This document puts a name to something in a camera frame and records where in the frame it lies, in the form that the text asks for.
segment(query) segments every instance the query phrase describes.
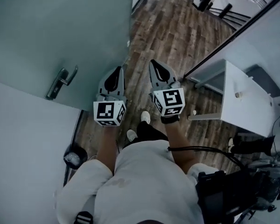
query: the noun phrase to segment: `floor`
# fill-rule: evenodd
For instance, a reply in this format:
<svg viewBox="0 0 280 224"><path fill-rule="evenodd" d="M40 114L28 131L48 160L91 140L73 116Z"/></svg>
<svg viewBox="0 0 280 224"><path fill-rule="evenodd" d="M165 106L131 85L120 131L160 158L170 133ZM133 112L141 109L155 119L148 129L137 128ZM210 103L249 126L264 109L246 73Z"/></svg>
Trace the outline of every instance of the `floor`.
<svg viewBox="0 0 280 224"><path fill-rule="evenodd" d="M192 6L192 0L144 0L132 14L130 54L126 62L126 96L128 108L119 128L118 144L128 142L126 132L135 130L143 110L151 114L151 124L165 132L160 116L148 94L151 89L148 63L163 61L174 68L178 77L189 71L216 46L232 34L232 30ZM218 112L222 96L205 88L194 89L189 80L182 82L186 107L180 124L191 145L216 147L226 151L227 140L236 127L222 121L188 121L193 110L199 114ZM97 153L103 128L85 112L77 132L76 143L89 157ZM234 172L237 167L221 154L197 152L200 162Z"/></svg>

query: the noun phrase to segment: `door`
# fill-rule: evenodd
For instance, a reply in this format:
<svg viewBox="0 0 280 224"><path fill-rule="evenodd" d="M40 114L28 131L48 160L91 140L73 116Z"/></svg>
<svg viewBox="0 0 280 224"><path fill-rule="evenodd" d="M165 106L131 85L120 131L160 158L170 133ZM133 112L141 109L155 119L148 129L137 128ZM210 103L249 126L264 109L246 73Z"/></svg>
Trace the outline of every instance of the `door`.
<svg viewBox="0 0 280 224"><path fill-rule="evenodd" d="M99 80L127 58L132 0L0 0L0 82L45 98L58 72L53 101L91 110Z"/></svg>

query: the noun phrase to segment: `door handle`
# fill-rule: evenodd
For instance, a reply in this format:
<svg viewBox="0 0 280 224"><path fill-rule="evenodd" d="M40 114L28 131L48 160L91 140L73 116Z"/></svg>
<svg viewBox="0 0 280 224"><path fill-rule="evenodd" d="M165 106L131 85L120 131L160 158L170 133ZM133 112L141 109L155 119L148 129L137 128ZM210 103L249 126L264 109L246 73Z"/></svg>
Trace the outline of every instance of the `door handle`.
<svg viewBox="0 0 280 224"><path fill-rule="evenodd" d="M75 78L77 72L78 72L78 66L76 65L71 76L68 79L66 79L67 76L69 75L69 72L65 68L62 68L58 72L58 75L56 76L53 84L51 85L50 90L46 95L46 99L48 99L48 100L55 99L57 97L61 87L63 85L69 86L71 84L72 80Z"/></svg>

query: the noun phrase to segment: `shoe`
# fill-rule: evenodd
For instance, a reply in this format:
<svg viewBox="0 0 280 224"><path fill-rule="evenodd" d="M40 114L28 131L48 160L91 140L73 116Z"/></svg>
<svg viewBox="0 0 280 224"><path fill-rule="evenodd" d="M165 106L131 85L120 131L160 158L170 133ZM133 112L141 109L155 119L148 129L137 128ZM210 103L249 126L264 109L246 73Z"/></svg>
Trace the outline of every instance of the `shoe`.
<svg viewBox="0 0 280 224"><path fill-rule="evenodd" d="M228 152L231 153L231 149L234 147L233 138L228 139Z"/></svg>
<svg viewBox="0 0 280 224"><path fill-rule="evenodd" d="M150 114L147 111L142 112L141 121L146 121L148 124L150 123Z"/></svg>
<svg viewBox="0 0 280 224"><path fill-rule="evenodd" d="M134 139L138 138L136 132L132 129L129 129L126 133L127 139L132 142Z"/></svg>

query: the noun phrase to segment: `person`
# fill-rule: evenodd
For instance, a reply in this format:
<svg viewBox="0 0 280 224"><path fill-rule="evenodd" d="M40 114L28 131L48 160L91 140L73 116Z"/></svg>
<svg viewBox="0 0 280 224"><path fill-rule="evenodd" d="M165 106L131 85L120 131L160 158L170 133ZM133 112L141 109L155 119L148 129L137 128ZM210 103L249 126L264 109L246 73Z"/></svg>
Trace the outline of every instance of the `person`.
<svg viewBox="0 0 280 224"><path fill-rule="evenodd" d="M280 133L272 137L255 141L228 140L228 152L232 154L265 153L267 156L277 157L275 162L280 164Z"/></svg>
<svg viewBox="0 0 280 224"><path fill-rule="evenodd" d="M199 163L193 151L168 151L168 146L189 146L178 119L162 119L166 136L144 111L137 133L128 130L130 143L117 158L116 127L104 127L97 159L85 162L58 196L59 223L73 224L86 210L97 224L202 224L198 174L218 169Z"/></svg>

